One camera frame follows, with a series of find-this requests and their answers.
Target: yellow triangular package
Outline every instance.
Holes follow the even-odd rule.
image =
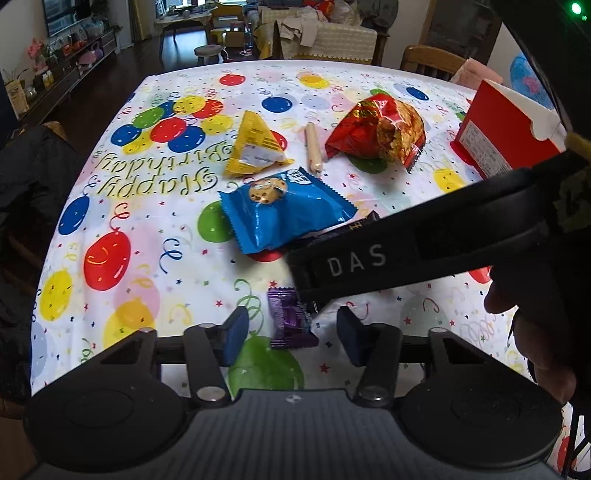
[[[252,175],[274,163],[289,165],[293,162],[292,158],[285,157],[263,119],[255,112],[245,111],[225,173]]]

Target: table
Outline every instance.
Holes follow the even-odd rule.
[[[513,339],[507,342],[513,312],[483,309],[486,270],[335,300],[314,318],[317,348],[267,349],[273,335],[267,288],[292,280],[282,251],[241,254],[218,195],[252,180],[222,176],[243,111],[261,114],[297,168],[306,165],[306,123],[316,123],[324,143],[357,101],[378,91],[417,108],[427,143],[411,174],[343,154],[325,163],[322,179],[358,207],[358,217],[371,210],[390,215],[479,181],[449,145],[474,91],[441,80],[305,60],[146,78],[88,159],[51,242],[31,332],[33,392],[141,327],[179,335],[190,325],[222,323],[237,305],[249,309],[251,334],[236,365],[224,372],[233,393],[240,387],[353,391],[361,370],[337,338],[342,305],[366,323],[390,323],[408,335],[444,326],[527,374]],[[399,393],[422,374],[419,365],[404,365]],[[163,368],[163,381],[188,396],[184,366]]]
[[[201,12],[198,14],[191,14],[187,18],[180,15],[173,17],[157,18],[154,25],[160,29],[160,62],[162,62],[162,51],[164,48],[164,36],[168,30],[173,30],[173,40],[176,41],[178,28],[189,28],[195,25],[202,25],[205,27],[206,37],[209,39],[209,30],[211,28],[212,13],[211,11]]]

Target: box label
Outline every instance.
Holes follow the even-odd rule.
[[[497,173],[512,170],[501,152],[492,144],[484,133],[471,121],[460,137],[460,143],[468,151],[485,175],[492,177]]]

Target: metal bolt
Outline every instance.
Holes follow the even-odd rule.
[[[368,385],[359,390],[359,396],[364,400],[379,401],[387,398],[388,390],[379,385]]]
[[[223,399],[226,396],[226,391],[223,388],[210,385],[197,390],[197,396],[203,401],[215,402]]]

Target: balloon print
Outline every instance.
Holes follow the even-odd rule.
[[[349,161],[361,171],[365,173],[382,173],[388,168],[388,162],[382,158],[359,158],[353,155],[347,155]]]
[[[279,260],[283,254],[279,250],[263,250],[256,254],[248,254],[247,256],[256,262],[268,263]]]
[[[262,106],[270,112],[283,113],[287,112],[293,106],[293,103],[284,97],[269,97],[262,101]]]
[[[234,230],[226,214],[222,210],[222,202],[207,205],[197,219],[197,231],[206,241],[212,243],[227,242],[234,237]]]
[[[61,214],[59,223],[57,224],[57,231],[61,235],[70,235],[78,230],[78,227],[83,222],[90,199],[87,195],[74,199]]]
[[[478,283],[486,284],[491,281],[491,268],[482,267],[468,272],[470,276]]]
[[[181,118],[167,118],[152,129],[150,139],[158,143],[168,143],[180,137],[187,129],[187,122]]]
[[[328,103],[328,100],[325,100],[324,98],[317,95],[308,95],[302,98],[301,103],[303,103],[304,106],[314,110],[328,110],[330,108],[330,103]]]
[[[164,110],[164,113],[162,114],[162,120],[164,120],[165,118],[169,118],[171,116],[174,115],[174,105],[176,104],[176,102],[173,101],[168,101],[168,102],[164,102],[161,105],[159,105],[159,107]]]
[[[113,135],[111,135],[111,143],[123,147],[128,143],[133,142],[141,134],[141,129],[134,127],[133,125],[122,125],[113,132]]]
[[[373,96],[373,95],[377,95],[377,94],[379,94],[379,93],[383,93],[383,94],[385,94],[385,95],[388,95],[389,97],[391,97],[391,96],[392,96],[392,95],[390,95],[390,94],[389,94],[389,93],[388,93],[386,90],[382,90],[381,88],[374,88],[374,89],[372,89],[372,90],[370,90],[370,91],[369,91],[369,94],[370,94],[371,96]]]
[[[197,148],[205,140],[205,133],[200,127],[189,125],[180,137],[168,142],[170,150],[176,153],[184,153]]]
[[[315,73],[299,74],[297,77],[303,85],[310,88],[322,89],[330,86],[330,83],[327,80]]]
[[[72,277],[67,270],[59,270],[51,275],[41,289],[39,311],[45,320],[58,319],[68,308],[72,295]]]
[[[119,306],[109,317],[103,331],[103,348],[108,348],[136,330],[154,328],[154,318],[141,301],[128,301]]]
[[[205,106],[205,98],[197,95],[189,95],[178,100],[174,104],[173,111],[179,115],[191,115]]]
[[[198,112],[193,113],[195,118],[209,118],[211,116],[221,113],[223,110],[223,103],[219,100],[208,100],[205,106]]]
[[[143,275],[127,275],[117,285],[114,295],[115,307],[119,307],[130,301],[140,301],[150,311],[153,318],[158,316],[158,312],[160,311],[160,292],[150,278]]]
[[[31,357],[31,379],[33,380],[41,375],[47,360],[47,337],[39,322],[31,324],[31,347],[34,350]]]
[[[450,168],[440,168],[433,172],[435,183],[444,193],[461,189],[465,184],[462,178]]]
[[[272,350],[271,339],[251,334],[234,365],[228,369],[233,395],[241,388],[262,390],[303,390],[304,374],[288,350]]]
[[[287,148],[287,140],[285,139],[285,137],[273,130],[271,130],[271,133],[273,134],[273,137],[275,137],[275,140],[277,140],[277,143],[279,143],[281,149],[285,151],[285,149]]]
[[[110,232],[100,237],[86,251],[84,278],[95,290],[105,291],[116,286],[129,265],[131,245],[121,231]]]
[[[153,144],[154,142],[150,138],[150,131],[144,130],[138,138],[123,147],[123,153],[126,155],[135,155],[149,149]]]
[[[412,95],[413,97],[419,100],[429,100],[429,97],[425,95],[421,90],[415,87],[407,87],[407,92]]]
[[[246,77],[243,77],[242,75],[229,74],[220,78],[220,83],[226,86],[233,86],[240,85],[241,83],[244,83],[245,80]]]
[[[227,115],[214,115],[201,122],[201,128],[207,135],[219,135],[232,128],[234,120]]]
[[[400,328],[404,335],[426,336],[433,327],[449,328],[449,319],[443,309],[428,297],[410,298],[400,313]]]
[[[164,109],[159,106],[146,110],[145,112],[139,113],[133,123],[134,127],[137,128],[150,128],[158,123],[164,116]]]

